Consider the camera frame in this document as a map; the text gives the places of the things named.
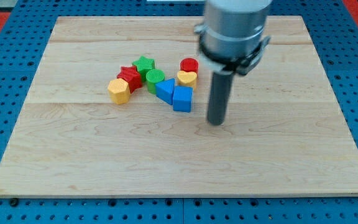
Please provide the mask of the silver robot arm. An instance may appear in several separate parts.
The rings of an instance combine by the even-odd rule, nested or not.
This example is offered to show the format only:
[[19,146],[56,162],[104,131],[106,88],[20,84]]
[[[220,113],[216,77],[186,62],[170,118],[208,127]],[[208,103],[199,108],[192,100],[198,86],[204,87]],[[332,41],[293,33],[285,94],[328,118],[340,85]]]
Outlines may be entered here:
[[194,28],[199,54],[213,70],[247,75],[260,62],[270,37],[262,38],[272,0],[206,0]]

